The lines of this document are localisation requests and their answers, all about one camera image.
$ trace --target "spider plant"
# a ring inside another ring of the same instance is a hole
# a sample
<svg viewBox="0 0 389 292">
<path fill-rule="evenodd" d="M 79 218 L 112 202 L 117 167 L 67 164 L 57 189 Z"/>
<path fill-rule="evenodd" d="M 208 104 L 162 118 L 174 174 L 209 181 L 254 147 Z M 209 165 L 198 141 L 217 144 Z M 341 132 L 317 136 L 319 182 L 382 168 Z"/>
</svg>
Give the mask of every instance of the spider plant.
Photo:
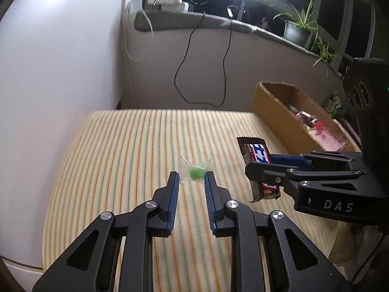
<svg viewBox="0 0 389 292">
<path fill-rule="evenodd" d="M 304 8 L 302 8 L 301 12 L 299 12 L 294 7 L 294 5 L 291 4 L 289 1 L 287 1 L 287 0 L 283 0 L 283 1 L 286 2 L 287 4 L 289 4 L 290 6 L 292 6 L 292 8 L 295 10 L 295 14 L 292 14 L 289 12 L 282 12 L 282 13 L 275 15 L 275 17 L 273 17 L 273 20 L 281 15 L 286 15 L 293 20 L 294 26 L 296 26 L 298 28 L 306 29 L 306 30 L 310 31 L 311 33 L 314 33 L 318 30 L 317 22 L 312 20 L 312 16 L 314 14 L 316 14 L 316 11 L 312 10 L 313 4 L 314 4 L 313 0 L 310 1 L 308 8 L 307 8 L 307 11 L 305 11 Z"/>
<path fill-rule="evenodd" d="M 326 44 L 318 34 L 316 34 L 316 40 L 314 45 L 312 46 L 313 51 L 315 51 L 316 49 L 319 50 L 319 58 L 315 61 L 312 67 L 316 66 L 320 61 L 324 62 L 327 66 L 326 77 L 328 77 L 328 60 L 332 60 L 334 57 L 336 57 L 336 54 L 332 54 L 331 52 L 329 52 L 329 45 Z"/>
</svg>

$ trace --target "triangular cutout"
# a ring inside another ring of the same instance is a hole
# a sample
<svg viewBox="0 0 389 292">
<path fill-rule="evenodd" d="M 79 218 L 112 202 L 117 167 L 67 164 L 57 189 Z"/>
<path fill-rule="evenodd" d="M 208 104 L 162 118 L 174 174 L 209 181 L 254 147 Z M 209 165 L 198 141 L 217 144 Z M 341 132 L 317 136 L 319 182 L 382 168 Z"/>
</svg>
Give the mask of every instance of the triangular cutout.
<svg viewBox="0 0 389 292">
<path fill-rule="evenodd" d="M 285 229 L 285 235 L 297 270 L 304 270 L 318 264 L 316 256 L 291 229 Z"/>
<path fill-rule="evenodd" d="M 77 247 L 77 249 L 66 260 L 69 267 L 86 271 L 92 258 L 92 253 L 96 245 L 98 230 L 94 230 L 90 235 Z"/>
</svg>

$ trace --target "white lettering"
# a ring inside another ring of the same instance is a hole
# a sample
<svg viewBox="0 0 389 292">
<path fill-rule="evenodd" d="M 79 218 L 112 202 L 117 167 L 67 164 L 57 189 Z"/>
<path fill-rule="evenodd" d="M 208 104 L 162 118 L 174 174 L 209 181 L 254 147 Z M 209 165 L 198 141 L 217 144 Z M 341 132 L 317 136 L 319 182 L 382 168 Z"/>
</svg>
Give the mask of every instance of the white lettering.
<svg viewBox="0 0 389 292">
<path fill-rule="evenodd" d="M 353 209 L 353 208 L 352 208 L 353 205 L 354 205 L 354 203 L 349 203 L 349 204 L 347 204 L 348 210 L 346 210 L 346 212 L 351 212 L 351 210 Z"/>
<path fill-rule="evenodd" d="M 326 203 L 324 204 L 324 208 L 329 209 L 331 207 L 331 205 L 332 205 L 332 202 L 330 200 L 326 200 Z"/>
<path fill-rule="evenodd" d="M 338 203 L 338 205 L 336 206 L 336 208 L 334 208 L 334 210 L 342 210 L 342 205 L 341 205 L 340 202 Z"/>
</svg>

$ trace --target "black snack package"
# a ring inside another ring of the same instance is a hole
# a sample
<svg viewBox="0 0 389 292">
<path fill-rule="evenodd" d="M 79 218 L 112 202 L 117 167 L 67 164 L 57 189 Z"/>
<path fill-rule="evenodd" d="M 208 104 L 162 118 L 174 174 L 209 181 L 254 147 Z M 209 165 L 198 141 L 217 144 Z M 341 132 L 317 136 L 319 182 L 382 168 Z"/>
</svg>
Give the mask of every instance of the black snack package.
<svg viewBox="0 0 389 292">
<path fill-rule="evenodd" d="M 271 163 L 266 142 L 257 137 L 237 137 L 240 152 L 245 164 L 249 162 Z M 278 199 L 281 196 L 280 187 L 266 183 L 250 181 L 252 191 L 252 203 L 265 199 Z"/>
</svg>

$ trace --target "green candy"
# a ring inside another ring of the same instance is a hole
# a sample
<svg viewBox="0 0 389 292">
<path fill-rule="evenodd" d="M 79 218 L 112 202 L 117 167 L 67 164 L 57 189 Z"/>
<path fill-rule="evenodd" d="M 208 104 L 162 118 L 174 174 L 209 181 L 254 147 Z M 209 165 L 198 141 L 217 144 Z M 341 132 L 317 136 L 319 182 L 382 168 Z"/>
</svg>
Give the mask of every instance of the green candy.
<svg viewBox="0 0 389 292">
<path fill-rule="evenodd" d="M 206 174 L 206 165 L 205 164 L 191 164 L 189 166 L 189 175 L 192 180 L 201 180 L 205 177 Z"/>
</svg>

